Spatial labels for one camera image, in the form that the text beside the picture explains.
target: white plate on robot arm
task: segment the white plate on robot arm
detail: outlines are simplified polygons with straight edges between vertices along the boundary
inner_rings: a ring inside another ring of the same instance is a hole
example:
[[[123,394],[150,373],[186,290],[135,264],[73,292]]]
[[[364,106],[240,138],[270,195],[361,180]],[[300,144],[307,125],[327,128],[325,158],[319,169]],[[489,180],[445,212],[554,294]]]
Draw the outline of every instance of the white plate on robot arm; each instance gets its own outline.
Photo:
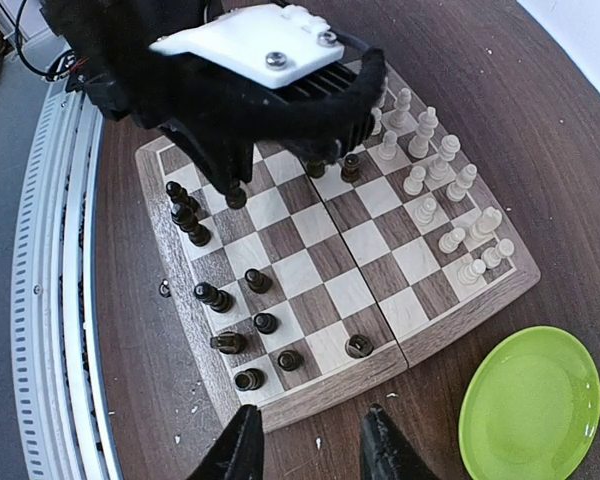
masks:
[[[342,58],[341,43],[323,46],[318,41],[330,29],[326,20],[304,7],[256,5],[158,39],[149,48],[164,55],[192,53],[276,89]],[[272,52],[285,55],[284,68],[267,66],[267,55]]]

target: green plate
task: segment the green plate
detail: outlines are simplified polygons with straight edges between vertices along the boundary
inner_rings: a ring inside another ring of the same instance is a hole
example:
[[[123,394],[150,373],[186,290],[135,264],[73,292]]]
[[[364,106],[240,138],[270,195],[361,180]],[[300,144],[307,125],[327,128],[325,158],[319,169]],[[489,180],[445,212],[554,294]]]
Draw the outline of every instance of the green plate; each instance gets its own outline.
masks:
[[[503,340],[462,403],[458,434],[475,480],[564,480],[586,455],[600,419],[600,378],[586,348],[553,327]]]

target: wooden chessboard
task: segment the wooden chessboard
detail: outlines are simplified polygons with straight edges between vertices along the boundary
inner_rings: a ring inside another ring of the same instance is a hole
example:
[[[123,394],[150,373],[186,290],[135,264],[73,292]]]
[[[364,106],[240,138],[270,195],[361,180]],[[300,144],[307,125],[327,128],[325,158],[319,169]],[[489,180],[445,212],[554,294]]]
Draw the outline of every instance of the wooden chessboard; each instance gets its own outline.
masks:
[[[352,69],[358,69],[354,62]],[[460,151],[442,181],[425,180],[418,196],[402,188],[414,165],[426,166],[447,134],[439,125],[423,160],[406,152],[416,118],[425,110],[413,94],[407,126],[396,130],[399,151],[390,161],[377,150],[389,126],[395,97],[407,84],[389,67],[383,131],[360,145],[361,178],[340,179],[340,164],[310,179],[300,162],[270,143],[258,144],[253,181],[244,188],[241,210],[227,208],[200,171],[162,137],[136,153],[143,192],[171,293],[211,401],[223,424],[241,404],[261,407],[265,431],[289,425],[362,393],[421,362],[475,328],[531,288],[540,272],[507,218],[485,242],[469,236],[452,254],[438,248],[454,227],[468,227],[488,206],[502,208],[478,176],[466,198],[447,200],[446,186],[469,163]],[[172,223],[166,182],[184,186],[201,204],[199,219],[211,242],[194,247]],[[427,197],[439,204],[434,220],[419,225],[414,211]],[[476,284],[458,281],[458,270],[479,258],[498,239],[509,238],[514,255]],[[247,288],[243,276],[257,268],[273,279],[263,295]],[[231,293],[235,305],[217,314],[193,297],[193,286],[209,282]],[[262,335],[252,325],[259,312],[280,326]],[[248,347],[238,355],[210,349],[223,331],[243,334]],[[373,353],[354,359],[345,353],[350,335],[368,337]],[[304,357],[286,372],[276,363],[284,349]],[[240,392],[233,376],[246,368],[265,373],[258,390]]]

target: wooden table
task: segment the wooden table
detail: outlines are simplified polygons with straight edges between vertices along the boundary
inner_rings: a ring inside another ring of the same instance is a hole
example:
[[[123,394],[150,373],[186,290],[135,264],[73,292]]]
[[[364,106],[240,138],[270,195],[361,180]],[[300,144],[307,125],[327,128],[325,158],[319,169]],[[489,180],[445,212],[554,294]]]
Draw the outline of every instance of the wooden table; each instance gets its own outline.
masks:
[[[513,0],[306,0],[388,60],[456,133],[536,258],[538,286],[411,371],[267,436],[267,479],[355,479],[359,419],[380,402],[435,472],[467,478],[457,419],[503,338],[549,324],[600,372],[600,96]],[[126,480],[182,480],[220,431],[171,300],[135,168],[158,135],[108,124],[97,209],[97,314]],[[322,448],[316,449],[316,438]],[[600,426],[574,478],[600,479]]]

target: white chess piece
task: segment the white chess piece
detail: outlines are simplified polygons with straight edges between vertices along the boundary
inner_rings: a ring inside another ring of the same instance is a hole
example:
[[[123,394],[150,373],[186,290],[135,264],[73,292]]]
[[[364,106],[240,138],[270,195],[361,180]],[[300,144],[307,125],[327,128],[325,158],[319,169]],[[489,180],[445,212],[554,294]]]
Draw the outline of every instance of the white chess piece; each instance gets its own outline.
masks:
[[[415,158],[424,158],[429,151],[429,140],[433,137],[433,132],[438,126],[438,117],[436,109],[427,107],[427,109],[418,115],[418,127],[416,136],[409,142],[409,154]]]
[[[469,227],[469,236],[476,242],[486,240],[491,232],[502,223],[502,212],[493,207],[487,207],[478,219]]]
[[[464,228],[454,228],[449,233],[445,233],[440,237],[438,247],[440,247],[442,253],[449,254],[455,252],[466,236],[467,232],[464,231]]]
[[[467,190],[473,186],[473,181],[477,176],[478,167],[476,167],[473,163],[470,163],[464,167],[462,170],[460,170],[456,176],[456,179],[447,187],[447,198],[452,202],[462,201],[467,194]]]
[[[373,107],[371,109],[371,115],[373,116],[373,130],[371,130],[371,135],[378,135],[382,131],[382,110],[378,107]]]
[[[403,88],[396,97],[395,110],[389,115],[389,125],[393,128],[402,128],[407,124],[409,109],[411,108],[411,90]]]
[[[438,202],[433,197],[427,197],[417,206],[414,217],[420,225],[427,225],[433,220],[437,208]]]
[[[503,238],[495,247],[487,248],[482,252],[482,261],[488,269],[496,268],[502,260],[513,255],[515,247],[513,242],[508,238]]]
[[[378,156],[385,161],[392,160],[398,152],[398,134],[392,130],[385,132],[378,147]]]
[[[480,259],[463,265],[458,270],[458,280],[465,285],[473,285],[487,270],[487,266]]]
[[[389,88],[389,77],[384,77],[384,83],[382,84],[382,95],[376,102],[376,107],[382,108],[384,107],[384,103],[387,100],[387,89]]]
[[[446,135],[440,142],[438,155],[429,164],[429,177],[431,180],[439,182],[448,174],[451,167],[449,162],[456,158],[456,153],[460,151],[460,140],[455,135]]]
[[[402,188],[411,196],[419,195],[422,191],[424,177],[426,177],[426,175],[427,171],[425,168],[421,165],[416,165],[411,169],[411,172],[409,172],[409,176],[404,179]]]

